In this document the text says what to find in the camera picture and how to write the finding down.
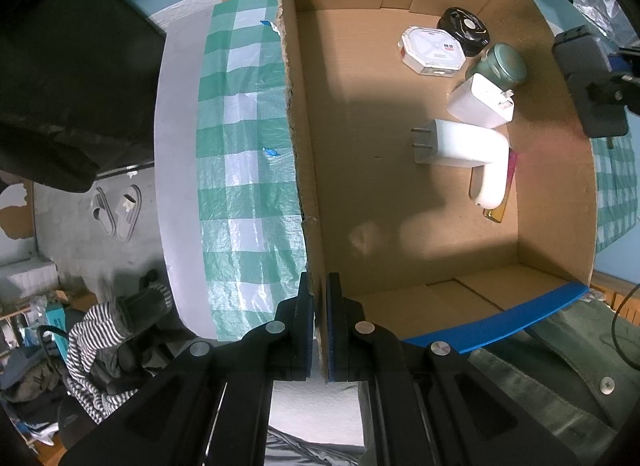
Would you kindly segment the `green metal tin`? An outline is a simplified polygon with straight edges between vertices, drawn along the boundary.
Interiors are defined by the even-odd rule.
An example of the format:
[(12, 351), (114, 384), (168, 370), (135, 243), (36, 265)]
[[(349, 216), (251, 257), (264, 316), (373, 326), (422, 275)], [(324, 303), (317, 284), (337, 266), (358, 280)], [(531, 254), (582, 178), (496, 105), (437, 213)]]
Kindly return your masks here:
[(470, 79), (474, 74), (481, 74), (503, 91), (524, 84), (528, 76), (525, 59), (506, 43), (496, 43), (483, 52), (465, 77)]

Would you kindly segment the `small white USB charger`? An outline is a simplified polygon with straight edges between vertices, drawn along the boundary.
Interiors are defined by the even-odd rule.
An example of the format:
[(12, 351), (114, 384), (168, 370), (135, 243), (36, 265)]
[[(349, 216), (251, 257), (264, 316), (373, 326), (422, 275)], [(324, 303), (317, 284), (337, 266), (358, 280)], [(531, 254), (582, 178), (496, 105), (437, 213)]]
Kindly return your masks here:
[(469, 125), (496, 129), (511, 122), (514, 100), (482, 74), (473, 74), (449, 95), (448, 114)]

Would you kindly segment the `black round cooling fan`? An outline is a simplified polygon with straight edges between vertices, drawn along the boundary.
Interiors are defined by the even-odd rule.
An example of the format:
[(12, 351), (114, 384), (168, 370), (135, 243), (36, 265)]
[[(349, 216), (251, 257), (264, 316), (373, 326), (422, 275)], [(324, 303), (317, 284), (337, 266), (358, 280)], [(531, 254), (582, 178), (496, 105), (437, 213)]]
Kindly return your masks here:
[(456, 39), (466, 57), (475, 57), (487, 48), (490, 34), (484, 22), (462, 7), (449, 7), (440, 16), (437, 28)]

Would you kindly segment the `gold pink rectangular bar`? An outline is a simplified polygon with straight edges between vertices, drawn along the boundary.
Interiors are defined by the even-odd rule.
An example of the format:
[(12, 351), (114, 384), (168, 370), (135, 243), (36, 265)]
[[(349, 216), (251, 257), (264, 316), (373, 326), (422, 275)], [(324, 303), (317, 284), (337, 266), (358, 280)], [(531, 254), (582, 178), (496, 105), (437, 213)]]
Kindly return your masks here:
[(501, 200), (501, 203), (498, 207), (483, 210), (484, 218), (493, 223), (501, 223), (503, 221), (504, 216), (506, 215), (506, 206), (508, 205), (517, 163), (518, 163), (518, 153), (514, 152), (513, 149), (510, 149), (509, 161), (508, 161), (508, 172), (506, 172), (506, 190), (504, 191), (503, 199)]

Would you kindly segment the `large white plug charger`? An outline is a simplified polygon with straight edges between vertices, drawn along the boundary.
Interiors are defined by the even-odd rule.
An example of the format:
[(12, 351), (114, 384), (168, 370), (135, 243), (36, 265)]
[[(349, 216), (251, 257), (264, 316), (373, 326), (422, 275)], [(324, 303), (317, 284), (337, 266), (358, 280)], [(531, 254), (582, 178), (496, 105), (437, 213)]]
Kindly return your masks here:
[(419, 165), (476, 168), (506, 165), (509, 160), (509, 141), (491, 129), (432, 119), (411, 132), (413, 158)]

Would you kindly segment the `white octagonal box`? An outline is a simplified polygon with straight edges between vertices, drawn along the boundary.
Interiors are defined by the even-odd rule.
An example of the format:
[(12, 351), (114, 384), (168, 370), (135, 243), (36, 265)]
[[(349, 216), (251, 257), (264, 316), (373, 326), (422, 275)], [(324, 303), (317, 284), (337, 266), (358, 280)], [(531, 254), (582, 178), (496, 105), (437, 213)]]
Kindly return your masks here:
[(402, 62), (421, 76), (451, 77), (465, 63), (460, 42), (445, 30), (412, 26), (398, 42)]

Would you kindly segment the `blue-edged cardboard box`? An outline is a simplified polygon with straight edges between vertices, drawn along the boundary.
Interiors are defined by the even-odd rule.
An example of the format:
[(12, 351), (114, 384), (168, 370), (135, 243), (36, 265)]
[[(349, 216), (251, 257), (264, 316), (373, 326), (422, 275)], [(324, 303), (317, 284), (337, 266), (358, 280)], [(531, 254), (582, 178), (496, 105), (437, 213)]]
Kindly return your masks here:
[[(529, 75), (502, 128), (518, 156), (506, 216), (486, 219), (465, 168), (419, 165), (413, 134), (447, 117), (460, 76), (401, 62), (407, 28), (460, 6), (516, 48)], [(369, 321), (459, 352), (532, 324), (588, 289), (596, 179), (553, 36), (534, 0), (279, 0), (311, 288), (336, 273)]]

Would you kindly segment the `striped cloth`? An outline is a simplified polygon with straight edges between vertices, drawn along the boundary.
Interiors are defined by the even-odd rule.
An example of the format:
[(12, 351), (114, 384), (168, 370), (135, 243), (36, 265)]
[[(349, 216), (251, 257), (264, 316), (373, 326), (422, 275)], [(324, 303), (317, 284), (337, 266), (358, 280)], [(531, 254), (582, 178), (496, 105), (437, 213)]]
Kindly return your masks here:
[(143, 356), (174, 306), (155, 271), (131, 296), (93, 305), (67, 335), (65, 386), (93, 423), (104, 422), (151, 378)]

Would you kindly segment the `green fabric with snaps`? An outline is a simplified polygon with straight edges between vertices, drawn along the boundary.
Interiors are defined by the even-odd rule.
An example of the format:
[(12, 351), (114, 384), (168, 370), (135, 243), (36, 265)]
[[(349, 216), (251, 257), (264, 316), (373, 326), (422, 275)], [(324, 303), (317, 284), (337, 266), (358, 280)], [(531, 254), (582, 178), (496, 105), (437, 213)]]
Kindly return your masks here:
[[(457, 351), (577, 457), (575, 465), (639, 460), (639, 330), (596, 299), (580, 299), (519, 333), (498, 337), (501, 316), (402, 342)], [(491, 334), (480, 343), (478, 330)], [(361, 394), (366, 452), (376, 461), (371, 412)]]

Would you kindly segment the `teal small box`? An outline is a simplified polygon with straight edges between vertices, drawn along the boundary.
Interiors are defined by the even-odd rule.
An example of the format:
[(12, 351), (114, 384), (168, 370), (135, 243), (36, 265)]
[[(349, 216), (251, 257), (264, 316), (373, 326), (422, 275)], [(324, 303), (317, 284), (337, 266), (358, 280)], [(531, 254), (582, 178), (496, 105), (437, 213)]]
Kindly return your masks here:
[(58, 352), (61, 354), (64, 361), (67, 360), (67, 328), (66, 328), (66, 315), (65, 309), (62, 304), (54, 303), (49, 304), (46, 310), (47, 324), (55, 327), (59, 331), (62, 331), (62, 335), (58, 333), (53, 334), (54, 341), (58, 347)]

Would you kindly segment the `left white slipper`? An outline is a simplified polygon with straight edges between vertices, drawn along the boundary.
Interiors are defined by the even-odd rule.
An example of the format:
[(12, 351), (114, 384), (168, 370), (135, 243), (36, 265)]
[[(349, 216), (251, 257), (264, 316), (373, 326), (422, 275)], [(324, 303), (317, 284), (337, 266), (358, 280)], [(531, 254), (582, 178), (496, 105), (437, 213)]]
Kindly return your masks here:
[(111, 207), (108, 204), (104, 190), (97, 187), (91, 199), (91, 213), (93, 218), (102, 227), (107, 236), (113, 236), (116, 231), (116, 223)]

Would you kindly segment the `green checkered tablecloth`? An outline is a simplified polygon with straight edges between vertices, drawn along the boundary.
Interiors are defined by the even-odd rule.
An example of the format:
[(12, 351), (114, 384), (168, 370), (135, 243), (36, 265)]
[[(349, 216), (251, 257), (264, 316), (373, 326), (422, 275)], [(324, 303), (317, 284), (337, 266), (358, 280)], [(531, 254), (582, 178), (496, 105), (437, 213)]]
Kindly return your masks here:
[(273, 319), (306, 269), (277, 0), (215, 5), (198, 82), (198, 217), (216, 339)]

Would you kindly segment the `black jacket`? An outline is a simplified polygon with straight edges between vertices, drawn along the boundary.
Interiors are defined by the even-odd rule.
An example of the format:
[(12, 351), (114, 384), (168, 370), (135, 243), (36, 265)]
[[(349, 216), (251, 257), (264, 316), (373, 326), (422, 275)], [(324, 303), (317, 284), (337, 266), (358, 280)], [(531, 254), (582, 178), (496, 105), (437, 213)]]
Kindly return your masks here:
[(1, 168), (84, 193), (154, 156), (165, 35), (126, 0), (1, 0)]

